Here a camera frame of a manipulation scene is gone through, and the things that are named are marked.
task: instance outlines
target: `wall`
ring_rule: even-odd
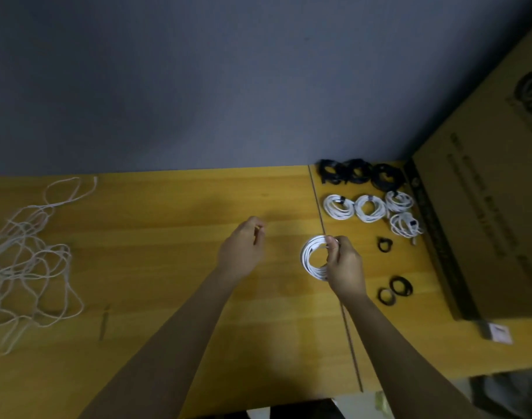
[[[0,175],[392,160],[532,0],[0,0]]]

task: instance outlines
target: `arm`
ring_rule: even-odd
[[[347,237],[327,237],[328,282],[346,307],[397,419],[479,418],[367,297],[361,256]]]
[[[79,419],[178,417],[221,310],[261,259],[264,237],[264,224],[256,217],[239,225],[222,244],[214,271]]]

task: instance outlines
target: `white cable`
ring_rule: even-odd
[[[318,235],[308,240],[301,250],[301,264],[311,276],[314,276],[321,281],[326,281],[326,265],[314,267],[308,261],[311,258],[312,252],[323,245],[326,245],[326,238],[324,235]]]
[[[414,205],[414,199],[402,191],[388,191],[384,197],[388,213],[402,213],[408,211]]]
[[[62,202],[49,203],[47,200],[49,188],[61,182],[75,180],[78,182],[70,197]],[[97,177],[93,178],[93,187],[77,197],[80,186],[81,180],[78,177],[53,182],[43,191],[45,204],[28,205],[19,209],[0,230],[0,326],[12,324],[1,341],[3,355],[12,351],[19,338],[32,324],[48,327],[62,319],[78,316],[84,309],[83,302],[69,282],[72,259],[70,247],[66,244],[46,245],[37,237],[37,233],[47,225],[55,207],[72,203],[91,194],[97,186]],[[58,277],[62,277],[64,281],[64,306],[60,313],[54,313],[53,310],[51,313],[43,311],[39,306],[40,298],[49,286],[50,280]],[[40,289],[35,286],[37,291],[29,283],[34,281],[42,282]],[[29,315],[16,313],[3,306],[4,299],[17,285],[22,285],[35,298],[35,305]],[[68,312],[70,297],[74,297],[80,303],[79,310],[75,313]],[[18,330],[22,321],[25,323]]]
[[[363,211],[363,206],[368,202],[374,204],[374,212],[371,214]],[[386,204],[376,196],[361,196],[355,201],[355,214],[363,222],[372,223],[386,216]]]
[[[396,213],[390,218],[390,229],[396,235],[405,238],[415,238],[423,233],[419,221],[410,212]]]
[[[339,221],[349,219],[355,213],[353,201],[337,194],[326,197],[322,205],[328,216]]]

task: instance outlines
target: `hand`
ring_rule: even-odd
[[[363,260],[347,237],[326,237],[328,283],[338,298],[366,296]]]
[[[265,223],[256,216],[237,226],[220,247],[216,270],[236,281],[249,275],[264,252],[264,226]]]

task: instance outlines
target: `white label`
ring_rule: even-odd
[[[501,342],[503,344],[512,344],[513,338],[510,335],[508,326],[489,324],[489,330],[491,331],[491,339],[495,342]]]

